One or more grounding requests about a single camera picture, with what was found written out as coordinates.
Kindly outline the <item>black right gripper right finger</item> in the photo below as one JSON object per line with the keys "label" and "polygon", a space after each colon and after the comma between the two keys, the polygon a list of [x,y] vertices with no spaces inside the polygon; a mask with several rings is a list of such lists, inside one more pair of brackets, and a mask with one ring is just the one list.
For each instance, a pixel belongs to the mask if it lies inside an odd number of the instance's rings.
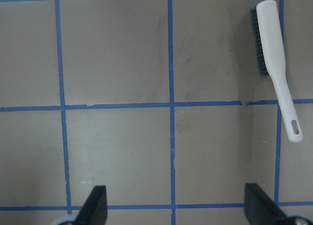
{"label": "black right gripper right finger", "polygon": [[250,225],[295,225],[295,217],[288,217],[256,183],[246,183],[244,214]]}

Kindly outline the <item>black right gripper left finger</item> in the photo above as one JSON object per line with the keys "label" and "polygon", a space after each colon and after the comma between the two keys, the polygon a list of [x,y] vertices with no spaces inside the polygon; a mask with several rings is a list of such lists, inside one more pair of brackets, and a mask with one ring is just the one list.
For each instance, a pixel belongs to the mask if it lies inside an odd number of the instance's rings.
{"label": "black right gripper left finger", "polygon": [[108,218],[105,185],[95,186],[74,220],[75,225],[105,225]]}

